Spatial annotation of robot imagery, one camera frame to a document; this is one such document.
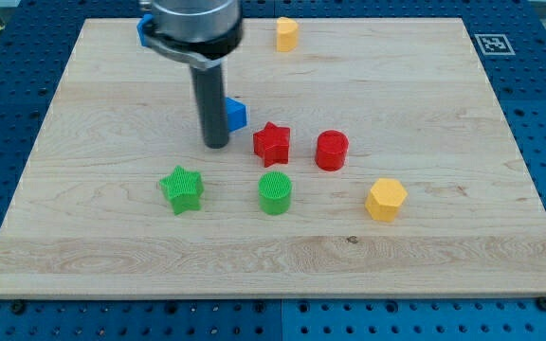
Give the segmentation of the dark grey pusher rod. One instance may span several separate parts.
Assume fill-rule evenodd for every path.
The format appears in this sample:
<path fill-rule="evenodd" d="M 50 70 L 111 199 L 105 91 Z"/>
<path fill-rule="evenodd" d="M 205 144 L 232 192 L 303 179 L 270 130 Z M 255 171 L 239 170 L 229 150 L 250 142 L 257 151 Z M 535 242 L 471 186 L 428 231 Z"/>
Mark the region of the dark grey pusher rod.
<path fill-rule="evenodd" d="M 222 66 L 204 70 L 191 66 L 190 71 L 203 141 L 208 148 L 224 148 L 229 130 Z"/>

